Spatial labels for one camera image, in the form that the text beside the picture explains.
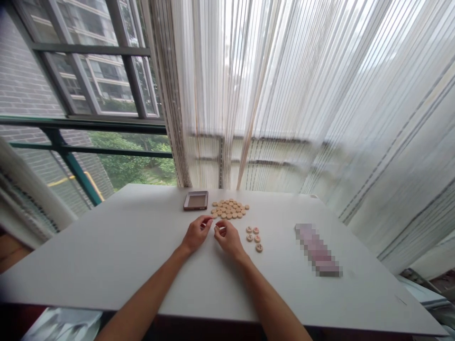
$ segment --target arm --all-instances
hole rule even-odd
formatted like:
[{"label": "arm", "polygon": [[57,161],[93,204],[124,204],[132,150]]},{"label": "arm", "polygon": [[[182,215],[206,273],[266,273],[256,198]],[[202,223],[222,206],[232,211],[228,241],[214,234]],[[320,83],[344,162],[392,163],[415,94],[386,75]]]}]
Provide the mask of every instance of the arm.
[{"label": "arm", "polygon": [[240,268],[267,339],[310,341],[306,329],[243,249],[237,229],[221,220],[215,226],[215,239]]},{"label": "arm", "polygon": [[114,315],[96,341],[139,341],[144,337],[177,273],[202,245],[212,222],[210,215],[201,215],[190,224],[181,245]]}]

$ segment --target brick wall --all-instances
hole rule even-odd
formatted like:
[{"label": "brick wall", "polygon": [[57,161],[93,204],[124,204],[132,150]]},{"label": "brick wall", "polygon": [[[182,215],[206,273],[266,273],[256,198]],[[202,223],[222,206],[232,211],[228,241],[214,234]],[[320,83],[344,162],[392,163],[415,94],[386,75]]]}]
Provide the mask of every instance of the brick wall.
[{"label": "brick wall", "polygon": [[[0,17],[0,115],[64,118],[53,91],[6,13],[2,13]],[[92,145],[84,131],[62,130],[62,135],[68,144]],[[0,136],[7,141],[49,142],[40,129],[31,127],[0,126]],[[53,153],[53,156],[49,151],[30,149],[16,151],[47,184],[66,178],[66,174],[71,175],[57,153]],[[98,156],[75,154],[82,169],[91,174],[104,198],[112,195],[112,184]],[[75,180],[64,181],[50,188],[78,216],[92,207]]]}]

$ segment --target forearm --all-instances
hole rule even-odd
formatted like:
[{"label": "forearm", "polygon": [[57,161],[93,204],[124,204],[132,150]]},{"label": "forearm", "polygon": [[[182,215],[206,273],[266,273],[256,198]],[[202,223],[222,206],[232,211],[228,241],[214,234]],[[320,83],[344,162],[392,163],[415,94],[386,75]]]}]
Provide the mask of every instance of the forearm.
[{"label": "forearm", "polygon": [[155,274],[114,315],[96,341],[141,340],[190,253],[177,248]]},{"label": "forearm", "polygon": [[256,268],[248,255],[237,264],[269,340],[311,340],[307,331],[275,289]]}]

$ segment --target hand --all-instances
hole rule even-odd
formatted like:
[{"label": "hand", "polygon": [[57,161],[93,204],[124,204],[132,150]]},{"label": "hand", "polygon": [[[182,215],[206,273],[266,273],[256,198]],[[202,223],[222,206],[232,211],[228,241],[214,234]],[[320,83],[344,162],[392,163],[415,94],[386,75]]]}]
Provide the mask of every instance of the hand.
[{"label": "hand", "polygon": [[215,226],[215,239],[221,248],[233,259],[246,256],[237,229],[227,220],[220,220]]},{"label": "hand", "polygon": [[213,217],[211,215],[201,215],[190,224],[180,246],[189,254],[195,252],[209,234],[212,223]]}]

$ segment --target green railing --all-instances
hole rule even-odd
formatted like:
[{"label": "green railing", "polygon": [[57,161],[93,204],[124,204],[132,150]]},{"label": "green railing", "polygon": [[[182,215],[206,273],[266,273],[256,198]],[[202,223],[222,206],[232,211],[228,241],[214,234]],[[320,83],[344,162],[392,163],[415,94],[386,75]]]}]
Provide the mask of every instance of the green railing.
[{"label": "green railing", "polygon": [[9,144],[15,148],[41,149],[57,152],[65,162],[68,169],[74,175],[75,179],[87,195],[91,203],[96,206],[101,203],[101,198],[93,187],[92,183],[84,174],[83,169],[77,162],[73,153],[96,153],[110,155],[129,155],[129,156],[144,156],[154,158],[172,158],[172,153],[166,152],[150,152],[137,150],[121,150],[109,148],[83,147],[73,146],[66,143],[60,133],[60,129],[74,130],[92,130],[92,131],[108,131],[118,133],[134,133],[134,134],[154,134],[167,135],[165,126],[143,124],[143,123],[119,123],[119,122],[104,122],[93,120],[74,120],[74,119],[53,119],[53,118],[22,118],[22,117],[0,117],[0,125],[7,126],[27,126],[36,127],[43,131],[48,137],[51,144],[29,144],[21,142],[10,142]]}]

